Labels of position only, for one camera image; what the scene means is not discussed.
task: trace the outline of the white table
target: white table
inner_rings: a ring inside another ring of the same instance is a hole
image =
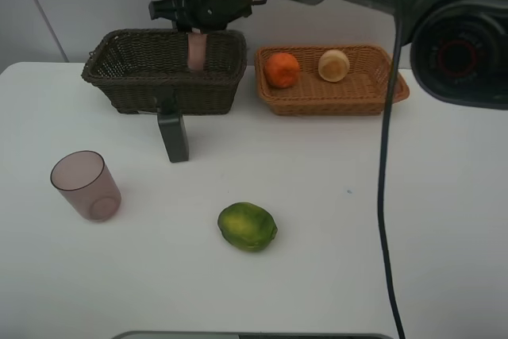
[[[156,118],[121,115],[82,64],[0,76],[0,337],[129,330],[396,337],[375,192],[380,117],[277,117],[249,68],[232,112],[186,117],[170,164]],[[508,335],[508,113],[412,95],[394,108],[387,228],[410,339]],[[124,198],[104,224],[52,189],[69,152],[105,158]],[[250,201],[279,235],[229,246],[220,211]]]

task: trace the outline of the pink object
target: pink object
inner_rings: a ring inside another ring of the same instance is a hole
[[[65,156],[51,172],[52,185],[86,220],[104,222],[118,211],[121,195],[101,155],[80,151]]]
[[[189,54],[187,66],[192,71],[202,71],[206,61],[206,35],[201,33],[189,33]]]

